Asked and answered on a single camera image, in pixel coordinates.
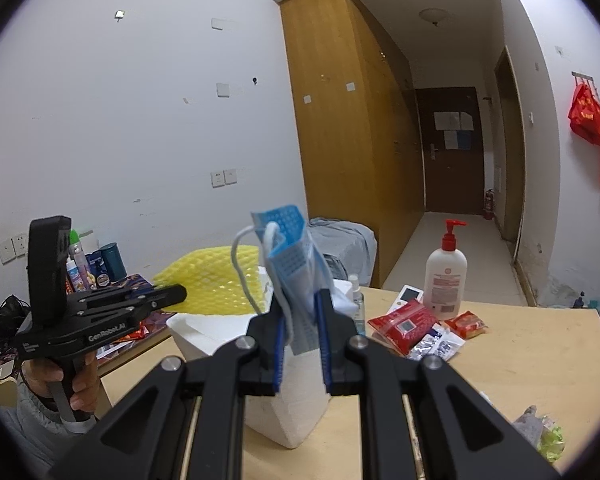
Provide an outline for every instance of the person's arm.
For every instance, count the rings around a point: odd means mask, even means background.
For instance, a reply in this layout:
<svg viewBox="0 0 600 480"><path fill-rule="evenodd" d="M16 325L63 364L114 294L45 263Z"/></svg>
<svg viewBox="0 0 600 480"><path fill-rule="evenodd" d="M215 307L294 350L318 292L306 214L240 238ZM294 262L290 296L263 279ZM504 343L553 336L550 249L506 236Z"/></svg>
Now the person's arm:
<svg viewBox="0 0 600 480"><path fill-rule="evenodd" d="M94 412L100 380L95 354L85 358L86 366L76 375L72 408ZM48 360L25 361L18 379L18 405L0 408L0 416L9 428L33 471L42 476L72 446L79 434L69 432L54 409L48 382L62 380L62 370Z"/></svg>

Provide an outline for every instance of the white floor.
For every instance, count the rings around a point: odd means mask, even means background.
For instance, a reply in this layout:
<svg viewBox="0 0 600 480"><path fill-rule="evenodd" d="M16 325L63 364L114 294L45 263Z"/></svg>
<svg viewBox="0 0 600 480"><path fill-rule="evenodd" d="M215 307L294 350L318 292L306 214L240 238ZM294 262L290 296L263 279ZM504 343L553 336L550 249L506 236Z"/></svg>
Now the white floor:
<svg viewBox="0 0 600 480"><path fill-rule="evenodd" d="M424 286L427 258L440 247L446 232L445 220L467 222L454 232L460 249L468 261L464 299L482 303L528 305L518 277L511 267L511 257L493 221L481 216L424 213L411 240L395 264L382 288L398 290L409 284Z"/></svg>

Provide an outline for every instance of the wooden cabinet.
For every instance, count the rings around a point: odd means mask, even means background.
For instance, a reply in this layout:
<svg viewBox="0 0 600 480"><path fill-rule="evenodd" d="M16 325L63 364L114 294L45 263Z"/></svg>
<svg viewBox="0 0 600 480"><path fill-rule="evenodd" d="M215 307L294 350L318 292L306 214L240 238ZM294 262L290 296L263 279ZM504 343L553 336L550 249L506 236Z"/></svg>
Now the wooden cabinet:
<svg viewBox="0 0 600 480"><path fill-rule="evenodd" d="M424 211L409 62L359 0L280 9L309 215L372 228L380 286Z"/></svg>

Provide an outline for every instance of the brown door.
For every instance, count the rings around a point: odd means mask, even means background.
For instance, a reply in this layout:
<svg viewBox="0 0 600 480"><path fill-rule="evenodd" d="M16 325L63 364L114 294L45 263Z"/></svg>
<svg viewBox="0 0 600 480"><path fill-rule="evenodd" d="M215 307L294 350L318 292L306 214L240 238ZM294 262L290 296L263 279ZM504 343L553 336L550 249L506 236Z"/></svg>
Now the brown door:
<svg viewBox="0 0 600 480"><path fill-rule="evenodd" d="M482 214L484 154L473 87L416 90L427 211Z"/></svg>
<svg viewBox="0 0 600 480"><path fill-rule="evenodd" d="M502 225L502 237L515 244L518 240L525 198L525 133L516 81L506 52L502 54L496 67L496 81L502 108L506 154L504 222L502 219L498 220Z"/></svg>

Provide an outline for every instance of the metal screw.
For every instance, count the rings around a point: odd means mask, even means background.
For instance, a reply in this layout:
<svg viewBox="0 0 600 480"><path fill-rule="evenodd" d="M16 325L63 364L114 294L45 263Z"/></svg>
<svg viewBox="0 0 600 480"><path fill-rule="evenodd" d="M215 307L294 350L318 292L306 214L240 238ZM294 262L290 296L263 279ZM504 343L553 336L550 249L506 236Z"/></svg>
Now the metal screw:
<svg viewBox="0 0 600 480"><path fill-rule="evenodd" d="M182 366L182 359L175 355L170 355L160 362L160 366L166 372L174 372Z"/></svg>
<svg viewBox="0 0 600 480"><path fill-rule="evenodd" d="M438 370L439 368L442 368L442 359L437 355L427 355L422 359L422 364L429 370Z"/></svg>
<svg viewBox="0 0 600 480"><path fill-rule="evenodd" d="M369 346L369 339L363 335L355 335L349 338L349 345L356 350L362 350Z"/></svg>
<svg viewBox="0 0 600 480"><path fill-rule="evenodd" d="M238 339L235 340L235 345L240 350L250 350L254 346L256 346L256 340L250 335L241 335Z"/></svg>

